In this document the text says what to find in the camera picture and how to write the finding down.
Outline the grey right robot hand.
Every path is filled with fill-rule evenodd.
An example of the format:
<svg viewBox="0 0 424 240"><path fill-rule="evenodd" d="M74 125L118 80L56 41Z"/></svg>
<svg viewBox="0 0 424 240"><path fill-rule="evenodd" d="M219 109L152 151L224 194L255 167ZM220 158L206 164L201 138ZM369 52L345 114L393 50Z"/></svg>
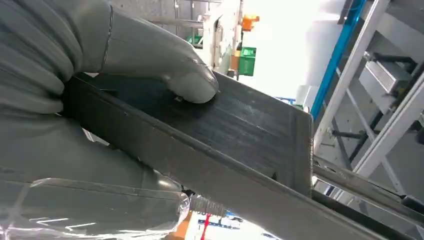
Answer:
<svg viewBox="0 0 424 240"><path fill-rule="evenodd" d="M1 239L168 235L189 212L180 184L61 114L80 72L155 78L195 104L219 89L192 45L106 0L1 1Z"/></svg>

